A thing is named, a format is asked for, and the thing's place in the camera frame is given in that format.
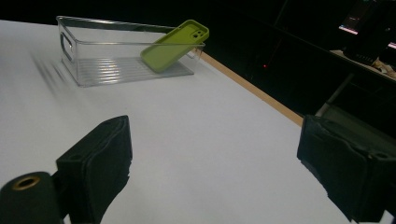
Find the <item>dark equipment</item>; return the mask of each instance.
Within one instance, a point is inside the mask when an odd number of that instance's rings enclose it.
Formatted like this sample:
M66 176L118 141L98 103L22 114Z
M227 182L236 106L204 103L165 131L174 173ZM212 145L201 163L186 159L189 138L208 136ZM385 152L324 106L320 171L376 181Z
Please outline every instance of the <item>dark equipment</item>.
M379 222L385 210L396 215L396 145L375 141L335 121L304 117L297 158L328 197L356 222Z
M58 171L21 175L0 191L0 224L100 223L129 179L129 120L106 120L67 150Z

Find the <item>lime green phone case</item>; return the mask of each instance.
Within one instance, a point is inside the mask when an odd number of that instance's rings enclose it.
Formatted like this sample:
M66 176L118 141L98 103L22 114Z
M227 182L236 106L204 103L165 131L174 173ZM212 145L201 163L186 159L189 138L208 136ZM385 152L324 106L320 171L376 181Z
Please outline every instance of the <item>lime green phone case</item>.
M143 49L140 56L154 72L161 73L208 37L209 29L197 21L187 20Z

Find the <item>plastic storage tray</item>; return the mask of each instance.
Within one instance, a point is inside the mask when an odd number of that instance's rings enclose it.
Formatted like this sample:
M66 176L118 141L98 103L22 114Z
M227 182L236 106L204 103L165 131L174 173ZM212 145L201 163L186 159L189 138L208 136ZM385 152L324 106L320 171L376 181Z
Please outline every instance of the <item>plastic storage tray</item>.
M193 75L205 46L205 43L155 43L175 27L65 16L58 16L56 20L62 62L80 87ZM158 73L140 56L144 49L155 45L167 48L183 45L191 50Z

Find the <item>black object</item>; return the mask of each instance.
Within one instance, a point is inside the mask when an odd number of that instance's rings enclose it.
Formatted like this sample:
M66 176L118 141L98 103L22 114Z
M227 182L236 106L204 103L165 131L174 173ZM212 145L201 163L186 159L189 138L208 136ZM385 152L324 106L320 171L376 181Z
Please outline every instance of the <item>black object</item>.
M100 223L129 179L132 145L127 116L109 119L57 161L58 171L21 175L0 191L0 224Z
M307 115L297 158L349 221L379 222L385 210L396 215L394 144Z
M373 12L365 15L363 26L346 46L349 59L372 65L396 36L396 1L374 1Z

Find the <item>white table surface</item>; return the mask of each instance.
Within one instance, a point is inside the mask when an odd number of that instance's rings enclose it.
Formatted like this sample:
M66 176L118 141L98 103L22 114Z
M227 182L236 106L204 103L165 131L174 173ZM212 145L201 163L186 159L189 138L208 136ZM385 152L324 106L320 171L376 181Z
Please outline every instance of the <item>white table surface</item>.
M102 223L349 223L297 159L301 127L208 63L80 88L59 42L57 26L0 21L1 186L53 174L96 125L128 115L131 178Z

